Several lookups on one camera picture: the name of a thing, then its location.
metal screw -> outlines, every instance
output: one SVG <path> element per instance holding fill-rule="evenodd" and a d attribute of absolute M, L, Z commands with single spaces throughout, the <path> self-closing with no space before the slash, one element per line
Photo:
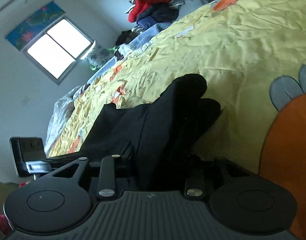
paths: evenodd
<path fill-rule="evenodd" d="M 102 189 L 98 194 L 101 197 L 112 197 L 115 194 L 115 191 L 112 189 Z"/>
<path fill-rule="evenodd" d="M 191 188 L 186 192 L 186 194 L 188 194 L 190 197 L 199 197 L 203 194 L 203 191 L 198 188 Z"/>

bed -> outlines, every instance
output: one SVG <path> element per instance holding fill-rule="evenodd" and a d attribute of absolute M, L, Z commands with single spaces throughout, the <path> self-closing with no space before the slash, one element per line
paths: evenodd
<path fill-rule="evenodd" d="M 132 50 L 139 49 L 147 42 L 149 42 L 153 37 L 159 34 L 162 30 L 165 30 L 171 25 L 171 23 L 157 23 L 151 28 L 147 29 L 134 40 L 132 40 L 129 45 Z M 108 70 L 110 70 L 117 62 L 116 57 L 112 57 L 101 69 L 99 69 L 88 81 L 87 84 L 92 84 L 96 78 L 103 76 Z"/>
<path fill-rule="evenodd" d="M 267 130 L 277 116 L 272 81 L 297 77 L 306 64 L 306 0 L 226 0 L 204 5 L 95 78 L 49 157 L 80 149 L 104 104 L 130 108 L 155 101 L 177 77 L 203 75 L 205 98 L 221 104 L 215 125 L 196 142 L 205 160 L 226 157 L 257 172 Z"/>

pillow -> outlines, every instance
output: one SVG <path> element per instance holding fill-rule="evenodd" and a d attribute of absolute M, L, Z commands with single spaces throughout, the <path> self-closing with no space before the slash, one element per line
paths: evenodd
<path fill-rule="evenodd" d="M 94 44 L 90 52 L 83 57 L 83 60 L 87 61 L 93 68 L 92 70 L 98 70 L 106 64 L 112 57 L 114 57 L 114 51 L 103 48 L 101 45 Z"/>
<path fill-rule="evenodd" d="M 209 0 L 182 0 L 184 1 L 184 5 L 179 8 L 179 16 L 176 19 L 177 21 L 183 18 L 184 16 L 194 12 L 196 9 L 201 6 L 209 3 Z"/>

green fabric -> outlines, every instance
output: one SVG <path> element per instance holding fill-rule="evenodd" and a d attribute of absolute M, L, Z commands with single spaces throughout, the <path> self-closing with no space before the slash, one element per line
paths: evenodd
<path fill-rule="evenodd" d="M 3 214 L 3 205 L 7 196 L 18 188 L 15 183 L 1 183 L 0 182 L 0 214 Z"/>

red object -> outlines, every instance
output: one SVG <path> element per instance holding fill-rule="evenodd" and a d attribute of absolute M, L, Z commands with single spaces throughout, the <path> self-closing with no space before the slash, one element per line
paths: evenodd
<path fill-rule="evenodd" d="M 110 81 L 113 81 L 115 78 L 116 74 L 122 69 L 122 64 L 118 65 L 116 68 L 113 70 L 113 75 L 110 77 Z"/>
<path fill-rule="evenodd" d="M 76 149 L 77 149 L 77 146 L 78 146 L 79 143 L 80 143 L 80 135 L 77 136 L 77 139 L 75 140 L 75 142 L 73 142 L 73 145 L 72 145 L 72 147 L 70 148 L 70 150 L 68 151 L 67 154 L 76 152 Z"/>
<path fill-rule="evenodd" d="M 112 103 L 117 104 L 120 100 L 120 95 L 125 95 L 125 84 L 122 84 L 118 89 L 116 90 L 117 93 L 119 93 L 118 97 L 115 98 L 115 95 L 112 96 Z"/>
<path fill-rule="evenodd" d="M 133 23 L 136 22 L 137 15 L 148 9 L 152 4 L 158 2 L 167 2 L 169 3 L 172 0 L 136 0 L 135 7 L 128 15 L 128 21 Z"/>
<path fill-rule="evenodd" d="M 31 31 L 27 31 L 21 36 L 21 39 L 23 41 L 30 41 L 32 38 L 33 38 L 33 34 Z"/>
<path fill-rule="evenodd" d="M 11 227 L 9 226 L 5 215 L 0 215 L 0 231 L 2 231 L 4 235 L 7 235 L 11 232 Z"/>
<path fill-rule="evenodd" d="M 236 4 L 238 0 L 221 0 L 214 7 L 214 11 L 222 11 L 228 8 L 230 5 Z"/>

